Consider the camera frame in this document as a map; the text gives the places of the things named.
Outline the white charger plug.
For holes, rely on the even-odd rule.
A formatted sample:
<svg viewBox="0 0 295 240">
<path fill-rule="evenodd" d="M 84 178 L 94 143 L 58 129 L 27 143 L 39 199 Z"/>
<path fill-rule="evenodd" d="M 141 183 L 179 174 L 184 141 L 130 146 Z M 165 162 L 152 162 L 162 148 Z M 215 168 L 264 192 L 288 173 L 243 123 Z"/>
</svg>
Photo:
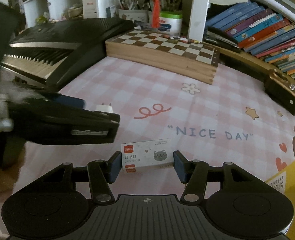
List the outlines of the white charger plug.
<svg viewBox="0 0 295 240">
<path fill-rule="evenodd" d="M 105 105 L 104 103 L 102 103 L 100 105 L 96 105 L 96 109 L 95 110 L 98 111 L 98 112 L 114 113 L 111 104 Z"/>
</svg>

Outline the red orange tassel ornament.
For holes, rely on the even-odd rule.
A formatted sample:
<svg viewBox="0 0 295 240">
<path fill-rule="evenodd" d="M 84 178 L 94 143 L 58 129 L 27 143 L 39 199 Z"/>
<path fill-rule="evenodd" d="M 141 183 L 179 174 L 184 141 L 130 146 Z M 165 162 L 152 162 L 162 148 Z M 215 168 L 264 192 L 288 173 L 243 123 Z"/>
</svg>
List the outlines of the red orange tassel ornament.
<svg viewBox="0 0 295 240">
<path fill-rule="evenodd" d="M 154 8 L 152 10 L 152 28 L 158 29 L 160 27 L 160 0 L 154 0 Z"/>
</svg>

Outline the white staples box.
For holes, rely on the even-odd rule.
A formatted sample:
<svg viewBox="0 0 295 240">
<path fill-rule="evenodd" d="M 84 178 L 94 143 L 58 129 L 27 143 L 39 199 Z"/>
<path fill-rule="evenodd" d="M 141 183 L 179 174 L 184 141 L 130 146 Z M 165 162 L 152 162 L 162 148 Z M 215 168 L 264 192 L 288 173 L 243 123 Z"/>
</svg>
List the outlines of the white staples box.
<svg viewBox="0 0 295 240">
<path fill-rule="evenodd" d="M 169 138 L 122 144 L 122 169 L 127 174 L 172 167 L 173 151 Z"/>
</svg>

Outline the white green lidded jar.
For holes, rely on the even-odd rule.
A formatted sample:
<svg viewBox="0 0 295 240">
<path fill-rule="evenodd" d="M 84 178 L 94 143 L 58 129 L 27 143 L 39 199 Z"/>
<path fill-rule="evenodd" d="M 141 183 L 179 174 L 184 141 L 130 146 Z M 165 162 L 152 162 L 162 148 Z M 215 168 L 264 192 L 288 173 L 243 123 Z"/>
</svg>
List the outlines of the white green lidded jar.
<svg viewBox="0 0 295 240">
<path fill-rule="evenodd" d="M 182 11 L 161 11 L 158 31 L 171 36 L 180 36 L 182 20 Z"/>
</svg>

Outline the pink checkered tablecloth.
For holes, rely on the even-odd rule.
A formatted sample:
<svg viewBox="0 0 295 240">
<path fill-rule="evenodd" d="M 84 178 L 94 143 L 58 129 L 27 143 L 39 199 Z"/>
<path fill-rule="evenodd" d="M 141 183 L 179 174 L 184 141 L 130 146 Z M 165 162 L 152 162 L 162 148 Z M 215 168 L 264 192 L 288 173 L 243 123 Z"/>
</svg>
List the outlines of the pink checkered tablecloth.
<svg viewBox="0 0 295 240">
<path fill-rule="evenodd" d="M 43 146 L 26 144 L 15 190 L 56 166 L 107 159 L 127 142 L 169 138 L 186 158 L 212 166 L 236 163 L 262 180 L 294 161 L 295 115 L 264 92 L 263 84 L 219 65 L 211 85 L 112 57 L 89 68 L 62 89 L 86 109 L 111 105 L 121 117 L 114 143 Z"/>
</svg>

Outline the row of lower shelf books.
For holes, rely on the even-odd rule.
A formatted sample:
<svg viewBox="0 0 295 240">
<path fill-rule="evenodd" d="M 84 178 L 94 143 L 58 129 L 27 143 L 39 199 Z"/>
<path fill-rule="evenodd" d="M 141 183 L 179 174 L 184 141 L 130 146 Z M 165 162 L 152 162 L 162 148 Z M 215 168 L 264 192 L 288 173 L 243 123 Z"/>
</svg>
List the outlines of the row of lower shelf books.
<svg viewBox="0 0 295 240">
<path fill-rule="evenodd" d="M 227 48 L 244 51 L 295 80 L 295 22 L 251 0 L 228 6 L 212 4 L 205 39 L 226 39 Z"/>
</svg>

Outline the black Yamaha keyboard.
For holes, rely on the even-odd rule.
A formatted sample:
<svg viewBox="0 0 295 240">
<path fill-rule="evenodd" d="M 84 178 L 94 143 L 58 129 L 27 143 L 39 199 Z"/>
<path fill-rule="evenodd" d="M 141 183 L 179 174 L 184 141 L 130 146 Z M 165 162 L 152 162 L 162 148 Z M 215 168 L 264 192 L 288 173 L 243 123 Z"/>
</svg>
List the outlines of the black Yamaha keyboard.
<svg viewBox="0 0 295 240">
<path fill-rule="evenodd" d="M 36 25 L 10 41 L 1 67 L 17 82 L 58 92 L 106 57 L 106 40 L 133 28 L 120 18 Z"/>
</svg>

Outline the wooden chess board box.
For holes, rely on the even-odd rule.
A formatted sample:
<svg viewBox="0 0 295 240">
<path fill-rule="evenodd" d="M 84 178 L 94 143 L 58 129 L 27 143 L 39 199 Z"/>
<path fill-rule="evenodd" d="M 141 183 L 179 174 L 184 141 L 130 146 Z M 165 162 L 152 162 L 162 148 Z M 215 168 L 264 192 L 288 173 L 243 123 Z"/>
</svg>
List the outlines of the wooden chess board box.
<svg viewBox="0 0 295 240">
<path fill-rule="evenodd" d="M 106 41 L 107 56 L 146 64 L 211 85 L 220 50 L 147 30 L 131 30 Z"/>
</svg>

